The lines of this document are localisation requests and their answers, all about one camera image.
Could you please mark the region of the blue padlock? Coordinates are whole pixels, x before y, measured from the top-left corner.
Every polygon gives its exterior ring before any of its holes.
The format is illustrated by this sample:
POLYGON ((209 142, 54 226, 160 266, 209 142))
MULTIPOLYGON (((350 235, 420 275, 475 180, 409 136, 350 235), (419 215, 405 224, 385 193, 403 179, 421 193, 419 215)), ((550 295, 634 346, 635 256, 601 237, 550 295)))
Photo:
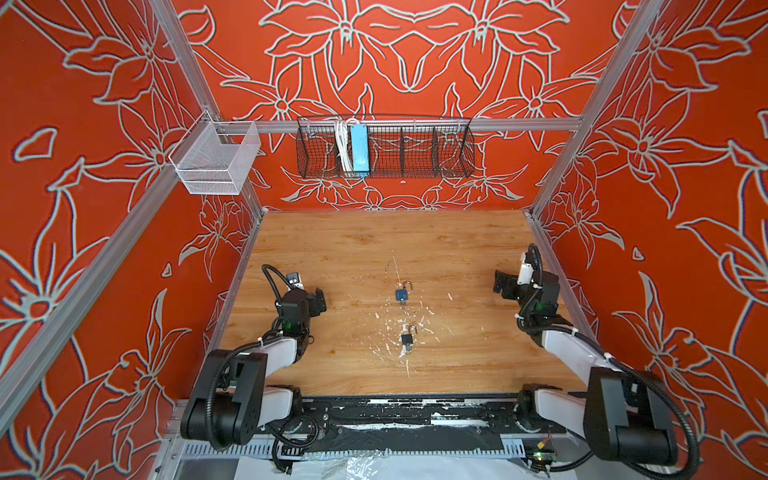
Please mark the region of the blue padlock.
POLYGON ((398 288, 395 290, 395 298, 401 305, 405 306, 412 291, 412 282, 410 280, 402 281, 398 288))

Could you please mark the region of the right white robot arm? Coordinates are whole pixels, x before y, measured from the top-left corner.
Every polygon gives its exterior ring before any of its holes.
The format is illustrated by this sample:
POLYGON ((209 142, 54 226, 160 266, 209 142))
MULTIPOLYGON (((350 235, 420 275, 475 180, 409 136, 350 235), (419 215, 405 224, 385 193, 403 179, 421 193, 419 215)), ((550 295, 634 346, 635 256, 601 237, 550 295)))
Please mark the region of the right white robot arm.
POLYGON ((618 360, 559 314, 559 278, 545 270, 535 244, 522 254, 518 273, 495 272, 493 290, 517 302, 518 329, 556 356, 586 387, 567 393, 527 384, 518 393, 515 415, 521 428, 549 421, 587 445, 585 454, 568 463, 558 463, 550 454, 531 453, 526 469, 549 476, 597 458, 621 463, 648 479, 695 476, 700 467, 696 433, 664 382, 618 360))

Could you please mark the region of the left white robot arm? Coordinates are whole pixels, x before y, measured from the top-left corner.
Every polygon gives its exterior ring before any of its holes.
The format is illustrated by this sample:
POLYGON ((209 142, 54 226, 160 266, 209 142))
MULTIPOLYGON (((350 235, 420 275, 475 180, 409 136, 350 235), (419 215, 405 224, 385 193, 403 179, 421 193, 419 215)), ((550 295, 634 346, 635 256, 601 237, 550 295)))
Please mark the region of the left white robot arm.
POLYGON ((309 446, 320 431, 303 411, 300 389, 268 379, 305 355, 313 342, 311 320, 327 310, 324 293, 307 291, 297 272, 285 275, 269 264, 261 270, 276 319, 257 340, 207 354, 180 420, 182 438, 217 451, 247 444, 262 428, 294 448, 309 446))

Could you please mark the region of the black padlock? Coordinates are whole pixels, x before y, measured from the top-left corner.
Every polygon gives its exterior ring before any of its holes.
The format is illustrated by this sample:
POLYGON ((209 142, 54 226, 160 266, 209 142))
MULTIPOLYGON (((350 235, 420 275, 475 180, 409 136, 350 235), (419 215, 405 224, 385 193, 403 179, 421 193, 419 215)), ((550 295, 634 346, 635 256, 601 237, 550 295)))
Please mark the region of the black padlock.
POLYGON ((417 328, 412 324, 408 324, 404 326, 400 334, 400 340, 406 352, 410 352, 412 350, 414 345, 414 335, 417 332, 418 332, 417 328))

